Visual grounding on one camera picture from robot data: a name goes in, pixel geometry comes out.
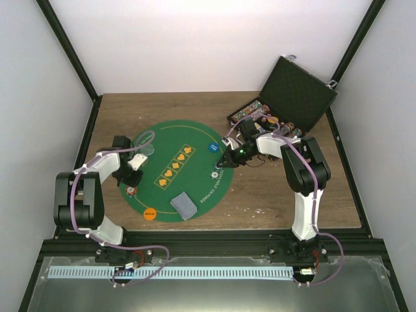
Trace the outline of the blue small blind button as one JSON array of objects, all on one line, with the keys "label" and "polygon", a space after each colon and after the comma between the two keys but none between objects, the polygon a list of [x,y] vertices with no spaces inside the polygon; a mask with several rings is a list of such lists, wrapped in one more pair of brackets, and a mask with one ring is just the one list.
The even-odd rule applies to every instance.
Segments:
[{"label": "blue small blind button", "polygon": [[211,153],[216,153],[219,151],[219,149],[220,149],[220,146],[216,142],[212,142],[209,144],[209,151]]}]

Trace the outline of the brown red chip stack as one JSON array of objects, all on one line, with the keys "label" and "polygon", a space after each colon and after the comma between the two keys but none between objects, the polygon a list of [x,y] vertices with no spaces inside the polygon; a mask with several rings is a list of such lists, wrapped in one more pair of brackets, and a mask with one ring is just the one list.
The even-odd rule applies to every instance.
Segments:
[{"label": "brown red chip stack", "polygon": [[132,197],[135,196],[137,194],[137,187],[126,187],[125,192],[128,196]]}]

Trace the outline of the clear acrylic dealer button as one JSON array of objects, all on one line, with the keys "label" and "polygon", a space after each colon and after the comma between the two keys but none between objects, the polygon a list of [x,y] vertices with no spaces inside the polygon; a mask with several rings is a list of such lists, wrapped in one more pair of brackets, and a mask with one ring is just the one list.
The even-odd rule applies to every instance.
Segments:
[{"label": "clear acrylic dealer button", "polygon": [[147,156],[152,155],[154,151],[155,151],[155,148],[152,144],[148,144],[142,148],[142,153]]}]

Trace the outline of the grey card deck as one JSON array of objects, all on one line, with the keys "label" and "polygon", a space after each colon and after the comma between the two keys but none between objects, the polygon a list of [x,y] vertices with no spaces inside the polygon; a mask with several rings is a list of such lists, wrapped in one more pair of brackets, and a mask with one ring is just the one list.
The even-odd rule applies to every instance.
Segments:
[{"label": "grey card deck", "polygon": [[184,221],[189,220],[198,212],[198,208],[186,192],[182,192],[173,198],[170,201],[170,205],[179,213]]}]

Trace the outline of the black poker chip case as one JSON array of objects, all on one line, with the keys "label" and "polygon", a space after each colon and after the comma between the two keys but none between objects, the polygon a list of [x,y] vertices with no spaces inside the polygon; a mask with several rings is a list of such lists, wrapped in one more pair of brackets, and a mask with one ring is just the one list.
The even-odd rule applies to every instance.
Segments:
[{"label": "black poker chip case", "polygon": [[[294,137],[302,137],[316,125],[337,97],[333,87],[317,79],[295,64],[292,59],[280,56],[259,95],[227,117],[233,125],[253,115],[260,132],[279,129],[283,136],[295,130]],[[271,124],[267,118],[278,119]]]}]

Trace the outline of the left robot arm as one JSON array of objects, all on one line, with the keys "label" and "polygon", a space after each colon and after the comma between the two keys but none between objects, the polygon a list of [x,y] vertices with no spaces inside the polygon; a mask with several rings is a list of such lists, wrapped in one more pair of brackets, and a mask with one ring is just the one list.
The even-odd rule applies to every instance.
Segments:
[{"label": "left robot arm", "polygon": [[128,261],[133,247],[124,241],[125,229],[105,216],[102,184],[113,177],[117,185],[136,187],[143,176],[140,169],[148,156],[140,152],[146,143],[135,146],[126,136],[115,136],[112,146],[71,172],[61,172],[55,180],[54,221],[58,228],[73,230],[103,246],[117,262]]}]

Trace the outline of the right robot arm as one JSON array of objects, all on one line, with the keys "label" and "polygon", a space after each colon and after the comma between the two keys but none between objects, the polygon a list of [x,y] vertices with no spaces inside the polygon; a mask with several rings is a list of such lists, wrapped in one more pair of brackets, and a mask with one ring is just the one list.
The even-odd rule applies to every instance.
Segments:
[{"label": "right robot arm", "polygon": [[294,238],[289,245],[290,257],[298,262],[305,261],[317,245],[320,235],[317,221],[320,199],[331,178],[330,167],[319,144],[313,136],[289,138],[279,129],[260,132],[254,116],[248,115],[233,125],[243,137],[242,142],[231,138],[228,133],[222,137],[226,146],[217,168],[244,166],[258,155],[271,156],[283,161],[285,176],[294,192]]}]

